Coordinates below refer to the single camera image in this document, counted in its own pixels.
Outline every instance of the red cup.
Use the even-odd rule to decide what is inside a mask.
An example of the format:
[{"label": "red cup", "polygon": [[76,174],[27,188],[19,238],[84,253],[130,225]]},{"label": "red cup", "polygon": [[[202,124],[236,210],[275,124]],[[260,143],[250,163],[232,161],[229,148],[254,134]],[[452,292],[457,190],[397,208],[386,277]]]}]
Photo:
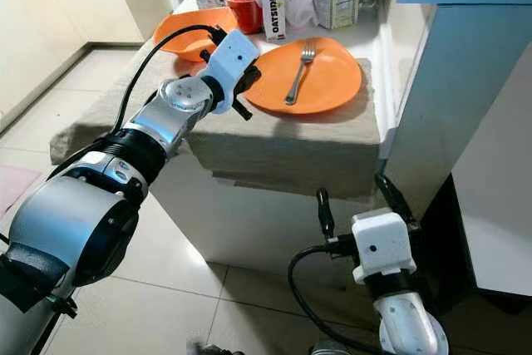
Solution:
[{"label": "red cup", "polygon": [[225,5],[233,10],[240,31],[257,33],[262,30],[263,10],[255,0],[225,0]]}]

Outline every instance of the pink mat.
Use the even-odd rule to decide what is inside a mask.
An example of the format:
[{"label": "pink mat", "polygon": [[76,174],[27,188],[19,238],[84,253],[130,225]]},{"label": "pink mat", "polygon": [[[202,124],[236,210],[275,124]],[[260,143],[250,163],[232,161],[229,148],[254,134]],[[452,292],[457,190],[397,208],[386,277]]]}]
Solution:
[{"label": "pink mat", "polygon": [[39,176],[36,170],[0,165],[0,218]]}]

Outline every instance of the black ribbed joint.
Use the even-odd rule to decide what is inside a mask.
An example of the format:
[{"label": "black ribbed joint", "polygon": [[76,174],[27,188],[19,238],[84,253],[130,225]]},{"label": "black ribbed joint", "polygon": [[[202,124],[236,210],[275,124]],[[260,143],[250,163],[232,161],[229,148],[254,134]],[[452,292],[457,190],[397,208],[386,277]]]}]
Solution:
[{"label": "black ribbed joint", "polygon": [[216,78],[213,78],[212,76],[206,75],[202,76],[200,79],[209,87],[210,91],[213,92],[213,104],[209,110],[212,111],[216,108],[219,102],[224,101],[224,89],[216,80]]},{"label": "black ribbed joint", "polygon": [[107,136],[103,153],[120,157],[133,165],[150,185],[166,163],[163,147],[146,133],[135,129],[120,129]]},{"label": "black ribbed joint", "polygon": [[401,291],[415,291],[406,269],[397,274],[372,274],[364,279],[364,283],[373,299]]}]

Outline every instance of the beige towel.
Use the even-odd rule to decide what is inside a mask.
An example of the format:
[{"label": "beige towel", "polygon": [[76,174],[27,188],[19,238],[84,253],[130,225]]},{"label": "beige towel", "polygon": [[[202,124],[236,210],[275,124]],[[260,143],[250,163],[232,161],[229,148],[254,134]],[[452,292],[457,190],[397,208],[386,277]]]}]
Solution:
[{"label": "beige towel", "polygon": [[[54,164],[110,130],[124,90],[152,48],[151,41],[145,43],[107,93],[78,121],[53,137],[50,154]],[[126,119],[162,81],[198,68],[180,62],[177,72],[175,60],[173,53],[154,55],[131,95]],[[306,195],[323,185],[334,197],[370,195],[379,135],[369,80],[371,64],[358,62],[362,89],[335,111],[278,117],[254,108],[241,96],[254,117],[244,121],[233,111],[206,116],[188,135],[192,151],[215,177],[236,180],[237,185]]]}]

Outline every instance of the white floor tile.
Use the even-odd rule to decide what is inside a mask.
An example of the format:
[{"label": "white floor tile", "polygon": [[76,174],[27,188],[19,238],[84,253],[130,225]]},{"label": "white floor tile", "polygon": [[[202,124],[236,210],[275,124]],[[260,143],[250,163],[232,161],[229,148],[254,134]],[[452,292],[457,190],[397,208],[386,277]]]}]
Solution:
[{"label": "white floor tile", "polygon": [[304,355],[318,338],[302,316],[220,300],[209,344],[246,355]]},{"label": "white floor tile", "polygon": [[108,278],[84,287],[76,319],[65,319],[46,355],[184,354],[205,341],[217,299]]},{"label": "white floor tile", "polygon": [[[298,280],[298,288],[313,310],[329,322],[374,329],[378,319],[369,296]],[[304,315],[285,276],[230,267],[222,298]]]},{"label": "white floor tile", "polygon": [[0,147],[47,153],[50,139],[79,118],[100,96],[97,91],[50,90],[0,138]]},{"label": "white floor tile", "polygon": [[116,276],[218,297],[227,267],[207,264],[174,221],[148,195]]},{"label": "white floor tile", "polygon": [[136,50],[93,50],[75,65],[55,88],[105,91],[117,79]]}]

